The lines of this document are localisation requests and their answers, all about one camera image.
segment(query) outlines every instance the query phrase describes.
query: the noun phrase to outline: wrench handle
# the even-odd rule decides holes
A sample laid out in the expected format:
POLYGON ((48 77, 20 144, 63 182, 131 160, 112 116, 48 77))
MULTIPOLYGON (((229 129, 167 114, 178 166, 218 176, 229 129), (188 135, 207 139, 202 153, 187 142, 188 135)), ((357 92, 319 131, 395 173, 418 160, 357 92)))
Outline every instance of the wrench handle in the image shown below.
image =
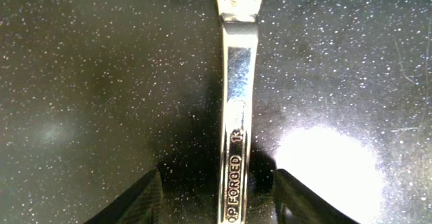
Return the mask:
POLYGON ((224 22, 219 224, 244 224, 258 26, 224 22))

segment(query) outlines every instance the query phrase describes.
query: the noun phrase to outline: black speckled surface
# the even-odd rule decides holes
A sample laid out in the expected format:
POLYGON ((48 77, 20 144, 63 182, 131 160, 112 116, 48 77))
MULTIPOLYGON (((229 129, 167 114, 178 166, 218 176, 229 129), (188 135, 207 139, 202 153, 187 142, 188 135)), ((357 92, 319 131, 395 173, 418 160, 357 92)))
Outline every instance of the black speckled surface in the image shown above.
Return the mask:
MULTIPOLYGON (((83 223, 158 167, 215 220, 215 0, 0 0, 0 222, 83 223)), ((264 0, 249 223, 270 159, 362 223, 432 221, 431 0, 264 0)))

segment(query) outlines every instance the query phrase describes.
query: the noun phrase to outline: black countertop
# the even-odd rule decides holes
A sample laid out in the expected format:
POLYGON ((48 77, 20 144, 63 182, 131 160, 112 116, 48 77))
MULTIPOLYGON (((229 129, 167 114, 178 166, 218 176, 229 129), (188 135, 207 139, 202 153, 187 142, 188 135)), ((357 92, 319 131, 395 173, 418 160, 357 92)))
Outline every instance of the black countertop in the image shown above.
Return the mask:
MULTIPOLYGON (((145 172, 215 220, 215 0, 0 0, 0 222, 83 223, 145 172)), ((432 221, 431 0, 264 0, 249 223, 274 164, 362 223, 432 221)))

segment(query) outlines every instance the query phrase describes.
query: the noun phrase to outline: chrome metal surface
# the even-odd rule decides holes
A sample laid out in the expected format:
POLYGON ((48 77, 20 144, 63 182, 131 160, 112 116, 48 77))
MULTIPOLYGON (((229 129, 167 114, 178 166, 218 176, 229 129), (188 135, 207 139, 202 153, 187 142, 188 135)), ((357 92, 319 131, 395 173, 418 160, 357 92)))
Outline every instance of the chrome metal surface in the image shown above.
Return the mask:
POLYGON ((252 91, 261 0, 217 0, 223 30, 219 223, 245 223, 252 91))

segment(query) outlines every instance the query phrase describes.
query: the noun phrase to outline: wrench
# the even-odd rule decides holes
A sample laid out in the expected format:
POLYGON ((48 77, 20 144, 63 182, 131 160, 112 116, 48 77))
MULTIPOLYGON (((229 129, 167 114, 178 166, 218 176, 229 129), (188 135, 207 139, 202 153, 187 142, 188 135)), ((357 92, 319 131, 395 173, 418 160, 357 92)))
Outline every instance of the wrench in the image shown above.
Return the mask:
POLYGON ((223 35, 219 224, 245 224, 252 91, 262 0, 217 0, 223 35))

